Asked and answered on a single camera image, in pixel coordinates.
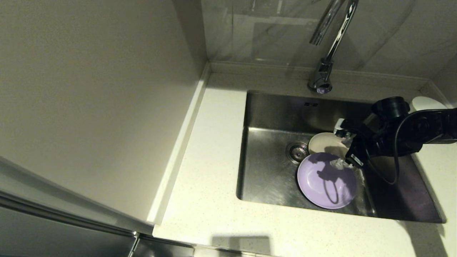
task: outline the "faucet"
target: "faucet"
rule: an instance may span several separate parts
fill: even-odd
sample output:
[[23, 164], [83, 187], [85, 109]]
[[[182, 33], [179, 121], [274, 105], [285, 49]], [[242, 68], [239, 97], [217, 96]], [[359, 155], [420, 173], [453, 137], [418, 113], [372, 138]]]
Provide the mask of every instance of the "faucet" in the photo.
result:
[[[333, 21], [336, 13], [343, 5], [345, 0], [332, 0], [325, 13], [320, 18], [319, 24], [314, 31], [313, 37], [309, 41], [309, 43], [314, 45], [319, 45], [324, 37], [325, 33], [327, 32], [330, 24]], [[320, 63], [318, 64], [316, 70], [311, 74], [311, 77], [308, 82], [308, 88], [318, 92], [319, 94], [326, 94], [332, 90], [332, 84], [330, 82], [330, 73], [332, 71], [333, 66], [333, 56], [335, 55], [336, 49], [340, 45], [341, 39], [343, 38], [346, 30], [349, 26], [349, 23], [356, 12], [357, 4], [359, 0], [348, 0], [347, 8], [346, 8], [346, 16], [341, 24], [340, 30], [336, 34], [335, 39], [333, 40], [333, 44], [330, 47], [327, 56], [321, 58]]]

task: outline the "refrigerator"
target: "refrigerator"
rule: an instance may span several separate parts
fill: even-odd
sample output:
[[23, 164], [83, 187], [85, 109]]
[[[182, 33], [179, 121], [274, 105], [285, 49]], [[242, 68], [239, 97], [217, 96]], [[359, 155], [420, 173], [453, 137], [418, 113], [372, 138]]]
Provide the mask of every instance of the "refrigerator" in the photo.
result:
[[0, 256], [191, 257], [193, 245], [0, 161]]

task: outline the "countertop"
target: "countertop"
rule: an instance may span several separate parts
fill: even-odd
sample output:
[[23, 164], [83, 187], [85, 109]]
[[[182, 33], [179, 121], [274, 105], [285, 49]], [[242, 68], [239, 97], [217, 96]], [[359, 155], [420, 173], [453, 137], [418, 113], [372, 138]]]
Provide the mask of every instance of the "countertop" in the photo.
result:
[[[153, 235], [283, 257], [455, 256], [457, 144], [424, 145], [417, 154], [447, 217], [445, 224], [336, 214], [236, 197], [247, 91], [316, 97], [303, 84], [299, 78], [211, 75], [165, 217]], [[394, 95], [411, 100], [420, 92], [334, 83], [334, 91], [324, 98], [373, 102]]]

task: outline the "sink drain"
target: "sink drain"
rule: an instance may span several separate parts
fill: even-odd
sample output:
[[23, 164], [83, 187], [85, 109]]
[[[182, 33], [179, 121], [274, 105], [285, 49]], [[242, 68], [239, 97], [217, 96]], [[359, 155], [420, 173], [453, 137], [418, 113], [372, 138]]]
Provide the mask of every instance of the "sink drain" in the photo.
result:
[[308, 144], [306, 143], [293, 142], [287, 145], [286, 156], [295, 164], [300, 164], [308, 155]]

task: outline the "sink basin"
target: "sink basin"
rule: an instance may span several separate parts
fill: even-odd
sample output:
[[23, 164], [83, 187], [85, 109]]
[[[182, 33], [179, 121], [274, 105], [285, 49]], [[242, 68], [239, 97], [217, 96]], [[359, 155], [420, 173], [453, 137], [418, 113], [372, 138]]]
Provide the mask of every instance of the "sink basin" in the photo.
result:
[[[356, 197], [340, 209], [314, 205], [300, 191], [300, 160], [294, 158], [297, 152], [291, 149], [303, 150], [313, 135], [332, 132], [338, 118], [363, 121], [371, 113], [370, 107], [371, 104], [359, 102], [248, 93], [237, 197], [327, 212], [444, 223], [425, 176], [411, 156], [400, 157], [400, 178], [393, 186], [370, 170], [356, 170]], [[393, 176], [393, 158], [373, 160], [382, 168], [381, 172]]]

